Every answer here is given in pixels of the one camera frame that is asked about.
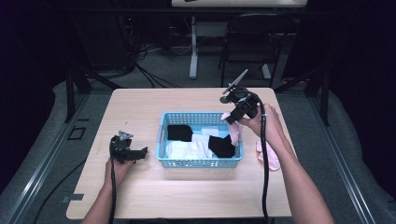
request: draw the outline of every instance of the pink cloth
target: pink cloth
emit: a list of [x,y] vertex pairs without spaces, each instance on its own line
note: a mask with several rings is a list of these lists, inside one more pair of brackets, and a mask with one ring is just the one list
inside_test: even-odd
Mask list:
[[[267,147],[267,155],[268,155],[268,167],[273,170],[276,171],[280,168],[280,163],[279,160],[277,158],[277,155],[275,154],[274,150],[271,148],[271,146],[265,142],[265,145]],[[262,155],[262,141],[257,141],[256,142],[256,150],[258,152],[260,152],[259,155],[259,160],[264,162],[264,158]]]
[[[224,112],[224,114],[221,116],[221,120],[226,120],[230,116],[230,112]],[[228,131],[230,132],[231,144],[233,146],[236,146],[239,139],[241,138],[243,129],[244,126],[238,123],[238,121],[234,122],[233,124],[228,124]]]

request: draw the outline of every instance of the blue plastic basket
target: blue plastic basket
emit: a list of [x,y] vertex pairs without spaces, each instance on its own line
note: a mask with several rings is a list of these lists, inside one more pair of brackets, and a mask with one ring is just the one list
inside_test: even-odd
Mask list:
[[194,133],[201,133],[203,127],[217,126],[219,137],[229,134],[228,124],[221,120],[222,112],[165,112],[161,118],[160,130],[156,146],[156,157],[164,168],[234,168],[243,157],[243,143],[239,139],[235,147],[235,155],[231,158],[215,158],[201,160],[173,160],[168,159],[165,153],[166,146],[171,142],[168,139],[168,125],[185,124],[192,128]]

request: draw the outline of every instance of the wooden table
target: wooden table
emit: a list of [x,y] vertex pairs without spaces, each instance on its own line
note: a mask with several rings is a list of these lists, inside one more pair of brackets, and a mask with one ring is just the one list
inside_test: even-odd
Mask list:
[[[272,89],[249,89],[279,112]],[[256,141],[249,128],[243,131],[244,158],[236,168],[165,169],[155,157],[163,112],[232,111],[233,104],[219,101],[224,89],[121,89],[115,90],[93,141],[92,149],[75,189],[82,201],[72,201],[66,215],[82,219],[104,182],[109,141],[119,130],[133,133],[131,149],[148,147],[118,188],[115,218],[262,217],[264,170],[257,159]],[[289,217],[282,171],[270,171],[267,197],[270,217]]]

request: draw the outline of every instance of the mesh pattern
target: mesh pattern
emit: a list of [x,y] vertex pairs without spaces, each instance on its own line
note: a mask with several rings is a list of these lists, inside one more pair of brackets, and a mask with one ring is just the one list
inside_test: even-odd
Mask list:
[[243,157],[242,141],[235,148],[235,155],[232,158],[202,159],[202,160],[171,160],[166,158],[165,148],[168,137],[168,125],[185,124],[194,128],[205,126],[218,126],[220,129],[228,129],[226,121],[221,120],[222,113],[191,113],[191,112],[170,112],[164,113],[161,119],[159,141],[156,148],[157,159],[163,167],[190,167],[190,168],[234,168]]

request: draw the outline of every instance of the human arm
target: human arm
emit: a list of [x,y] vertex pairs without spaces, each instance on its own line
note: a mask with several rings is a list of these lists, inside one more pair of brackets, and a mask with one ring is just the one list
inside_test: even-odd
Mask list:
[[[264,105],[264,110],[266,113],[266,141],[279,158],[290,211],[295,223],[334,223],[317,186],[298,162],[289,140],[283,133],[276,110],[268,104]],[[255,134],[261,136],[261,116],[258,115],[254,119],[242,118],[238,122],[248,126]]]
[[[121,164],[114,160],[114,173],[116,177],[116,187],[120,185],[122,180],[128,173],[129,168],[134,164],[134,161],[126,161]],[[105,181],[99,194],[88,211],[87,215],[82,220],[82,223],[108,223],[110,218],[110,209],[112,204],[112,184],[111,184],[111,160],[106,162]]]

